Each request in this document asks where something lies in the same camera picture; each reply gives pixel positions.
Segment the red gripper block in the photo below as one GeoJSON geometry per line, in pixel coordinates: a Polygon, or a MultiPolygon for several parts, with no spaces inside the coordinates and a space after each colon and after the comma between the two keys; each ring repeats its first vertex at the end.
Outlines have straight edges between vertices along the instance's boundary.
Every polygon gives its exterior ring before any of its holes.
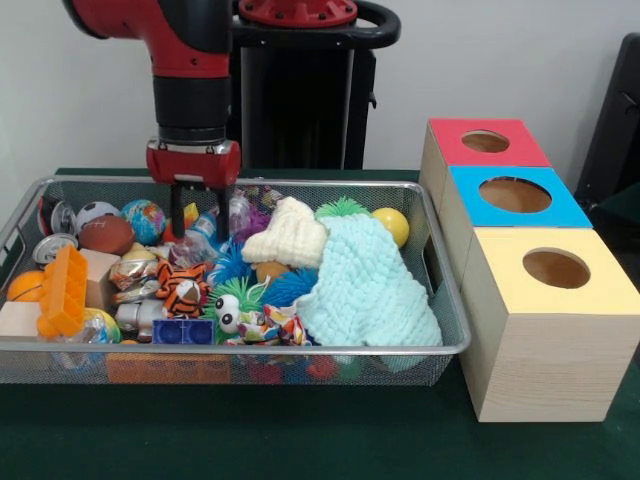
{"type": "Polygon", "coordinates": [[[171,229],[176,239],[182,239],[185,234],[182,182],[187,182],[221,188],[215,190],[219,208],[217,240],[228,240],[230,186],[236,182],[241,167],[241,151],[236,141],[225,140],[217,145],[176,145],[152,139],[146,148],[146,163],[157,183],[172,184],[171,229]]]}

